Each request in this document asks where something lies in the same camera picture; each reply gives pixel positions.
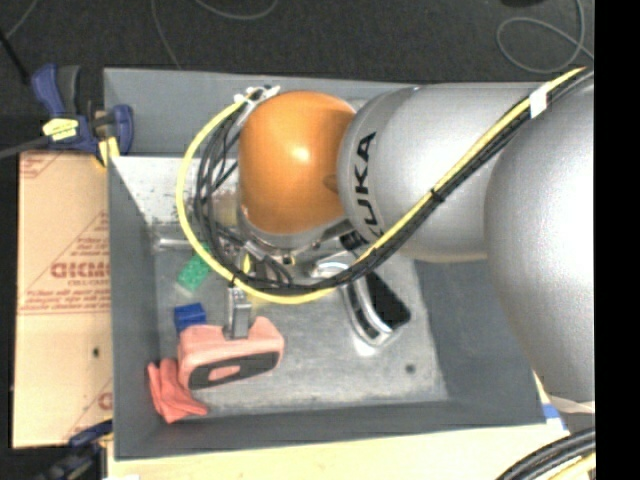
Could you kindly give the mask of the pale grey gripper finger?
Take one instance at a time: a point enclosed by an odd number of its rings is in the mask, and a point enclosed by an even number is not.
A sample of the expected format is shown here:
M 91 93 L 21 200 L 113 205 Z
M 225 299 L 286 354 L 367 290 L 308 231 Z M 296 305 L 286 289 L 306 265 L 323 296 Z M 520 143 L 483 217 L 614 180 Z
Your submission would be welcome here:
M 227 335 L 230 339 L 248 337 L 252 304 L 246 293 L 237 287 L 227 289 Z

